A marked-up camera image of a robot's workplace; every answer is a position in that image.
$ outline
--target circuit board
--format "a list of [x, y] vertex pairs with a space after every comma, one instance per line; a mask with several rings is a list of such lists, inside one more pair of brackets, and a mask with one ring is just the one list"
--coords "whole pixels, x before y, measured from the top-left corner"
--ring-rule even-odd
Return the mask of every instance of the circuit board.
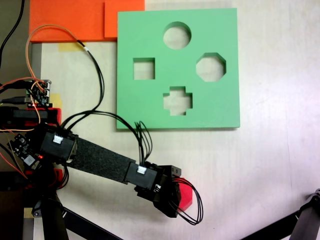
[[[41, 91], [37, 85], [34, 86], [32, 89], [32, 93], [34, 94], [35, 98], [38, 99], [40, 102], [37, 100], [35, 101], [35, 106], [36, 107], [42, 107], [46, 106], [48, 108], [51, 108], [53, 105], [50, 103], [50, 85], [51, 81], [50, 80], [43, 80], [44, 83], [40, 82], [40, 86], [44, 89], [44, 91]], [[31, 95], [29, 92], [27, 92], [27, 96], [30, 98]], [[28, 107], [32, 107], [32, 102], [28, 102], [27, 104]]]
[[29, 167], [33, 168], [39, 155], [32, 150], [29, 141], [21, 134], [18, 134], [14, 137], [14, 141], [10, 141], [10, 143], [14, 154], [22, 159]]

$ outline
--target circular hole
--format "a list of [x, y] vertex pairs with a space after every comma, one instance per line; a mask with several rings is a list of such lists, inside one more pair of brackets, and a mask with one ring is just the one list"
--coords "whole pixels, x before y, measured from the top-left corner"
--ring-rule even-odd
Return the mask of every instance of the circular hole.
[[190, 43], [190, 40], [190, 28], [183, 22], [172, 22], [164, 30], [163, 41], [171, 49], [183, 49]]

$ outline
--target black foam tape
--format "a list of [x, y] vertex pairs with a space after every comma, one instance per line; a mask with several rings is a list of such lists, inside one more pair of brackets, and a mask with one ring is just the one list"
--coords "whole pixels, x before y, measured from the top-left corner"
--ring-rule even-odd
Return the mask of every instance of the black foam tape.
[[130, 163], [135, 162], [135, 160], [79, 138], [75, 159], [68, 163], [68, 167], [128, 184], [125, 181], [126, 174]]

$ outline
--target square hole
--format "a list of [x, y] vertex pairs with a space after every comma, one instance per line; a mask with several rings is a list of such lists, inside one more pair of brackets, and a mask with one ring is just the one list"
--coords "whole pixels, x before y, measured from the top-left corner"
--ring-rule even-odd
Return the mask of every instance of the square hole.
[[133, 59], [133, 79], [153, 80], [155, 78], [155, 58], [143, 57]]

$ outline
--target orange board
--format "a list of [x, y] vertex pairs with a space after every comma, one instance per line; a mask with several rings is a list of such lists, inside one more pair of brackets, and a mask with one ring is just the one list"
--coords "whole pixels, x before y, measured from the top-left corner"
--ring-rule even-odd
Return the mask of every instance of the orange board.
[[[118, 12], [144, 9], [144, 0], [30, 0], [29, 33], [44, 24], [57, 24], [84, 42], [116, 41]], [[74, 41], [56, 28], [41, 29], [31, 39], [33, 43]]]
[[118, 37], [118, 12], [144, 11], [145, 0], [105, 0], [104, 37], [116, 41]]

